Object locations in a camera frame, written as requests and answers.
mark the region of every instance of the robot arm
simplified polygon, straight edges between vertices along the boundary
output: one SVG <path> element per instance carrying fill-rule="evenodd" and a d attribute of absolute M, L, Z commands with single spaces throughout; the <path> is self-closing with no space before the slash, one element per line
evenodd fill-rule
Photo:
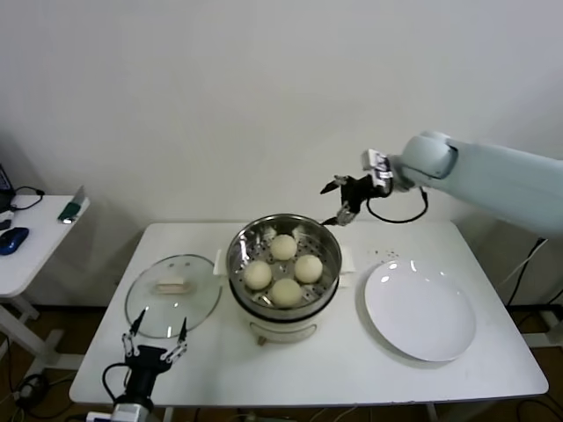
<path fill-rule="evenodd" d="M 392 191 L 430 187 L 540 236 L 563 235 L 563 162 L 559 160 L 423 132 L 409 141 L 400 156 L 364 152 L 362 165 L 369 171 L 366 178 L 372 181 L 374 190 L 362 189 L 368 185 L 365 178 L 360 179 L 364 180 L 362 186 L 353 178 L 340 178 L 350 186 L 345 191 L 346 184 L 340 185 L 342 208 L 335 220 L 325 224 L 346 225 L 354 220 L 358 213 L 350 212 L 346 219 L 339 219 L 343 209 L 350 209 L 350 203 L 356 205 L 355 211 L 358 201 L 386 197 Z M 386 165 L 387 173 L 382 171 Z"/>
<path fill-rule="evenodd" d="M 150 400 L 157 377 L 170 370 L 172 365 L 186 352 L 186 319 L 178 336 L 177 345 L 172 350 L 155 346 L 137 346 L 135 336 L 139 331 L 146 309 L 131 324 L 128 332 L 123 333 L 121 342 L 125 352 L 125 361 L 106 368 L 102 383 L 113 401 L 113 413 L 91 411 L 85 422 L 157 422 L 151 413 L 154 405 Z M 128 367 L 129 377 L 125 391 L 115 397 L 106 383 L 106 375 L 112 367 Z"/>

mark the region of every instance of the white table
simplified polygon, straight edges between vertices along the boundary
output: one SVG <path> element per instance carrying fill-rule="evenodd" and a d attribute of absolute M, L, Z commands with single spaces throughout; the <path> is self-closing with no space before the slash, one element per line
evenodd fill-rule
<path fill-rule="evenodd" d="M 17 196 L 13 203 L 16 206 L 24 207 L 36 199 L 36 196 L 21 195 Z M 69 195 L 48 195 L 43 197 L 43 201 L 36 206 L 17 211 L 11 226 L 29 228 L 29 236 L 16 252 L 8 256 L 0 256 L 0 298 L 9 299 L 9 302 L 22 314 L 20 319 L 17 319 L 0 306 L 0 331 L 10 336 L 36 357 L 28 374 L 37 374 L 45 367 L 78 369 L 83 357 L 74 354 L 60 354 L 55 351 L 55 347 L 63 335 L 62 330 L 52 330 L 45 340 L 31 332 L 25 326 L 25 322 L 27 318 L 37 318 L 39 313 L 20 295 L 31 284 L 35 275 L 55 252 L 56 247 L 76 224 L 76 222 L 62 224 L 56 219 L 71 199 L 72 196 Z M 90 202 L 86 199 L 80 215 L 89 204 Z M 6 348 L 7 344 L 4 342 L 0 347 L 0 358 Z"/>
<path fill-rule="evenodd" d="M 121 334 L 128 330 L 124 301 L 137 275 L 159 259 L 196 253 L 214 259 L 243 227 L 241 223 L 150 225 L 124 273 L 77 377 L 70 397 L 109 404 L 103 369 L 123 360 Z M 548 384 L 477 260 L 449 222 L 392 226 L 355 222 L 333 233 L 352 252 L 352 286 L 338 290 L 311 338 L 291 345 L 259 347 L 238 317 L 228 288 L 217 309 L 188 333 L 186 354 L 158 377 L 157 406 L 336 406 L 466 401 L 531 396 Z M 427 363 L 397 353 L 366 323 L 355 301 L 374 266 L 392 252 L 429 259 L 451 274 L 467 293 L 477 316 L 470 348 L 450 363 Z M 175 339 L 144 344 L 170 347 Z M 125 371 L 108 380 L 123 391 Z"/>

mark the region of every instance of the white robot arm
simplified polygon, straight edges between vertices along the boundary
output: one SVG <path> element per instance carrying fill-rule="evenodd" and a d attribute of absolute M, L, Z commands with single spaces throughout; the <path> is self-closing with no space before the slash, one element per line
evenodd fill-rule
<path fill-rule="evenodd" d="M 409 141 L 400 156 L 365 151 L 362 165 L 368 177 L 337 177 L 321 192 L 335 186 L 341 190 L 342 208 L 325 224 L 350 223 L 364 200 L 430 187 L 539 236 L 563 235 L 562 161 L 423 132 Z"/>

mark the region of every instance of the white plate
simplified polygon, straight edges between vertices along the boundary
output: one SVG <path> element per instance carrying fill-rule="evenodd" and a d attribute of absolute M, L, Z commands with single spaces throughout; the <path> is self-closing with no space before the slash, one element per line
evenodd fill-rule
<path fill-rule="evenodd" d="M 427 262 L 382 264 L 369 276 L 365 302 L 379 332 L 421 360 L 454 360 L 475 337 L 475 314 L 464 292 Z"/>

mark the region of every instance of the steamed bun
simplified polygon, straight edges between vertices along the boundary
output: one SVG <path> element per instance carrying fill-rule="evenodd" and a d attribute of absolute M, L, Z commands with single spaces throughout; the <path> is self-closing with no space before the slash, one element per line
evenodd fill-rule
<path fill-rule="evenodd" d="M 323 273 L 323 263 L 314 255 L 303 255 L 296 262 L 296 278 L 302 283 L 314 283 Z"/>
<path fill-rule="evenodd" d="M 297 242 L 289 235 L 279 235 L 274 238 L 270 246 L 274 259 L 287 261 L 292 259 L 297 252 Z"/>
<path fill-rule="evenodd" d="M 301 301 L 303 292 L 301 286 L 295 280 L 281 279 L 274 283 L 270 296 L 277 306 L 289 308 Z"/>
<path fill-rule="evenodd" d="M 245 268 L 244 279 L 248 288 L 261 290 L 270 284 L 272 270 L 264 261 L 253 261 Z"/>

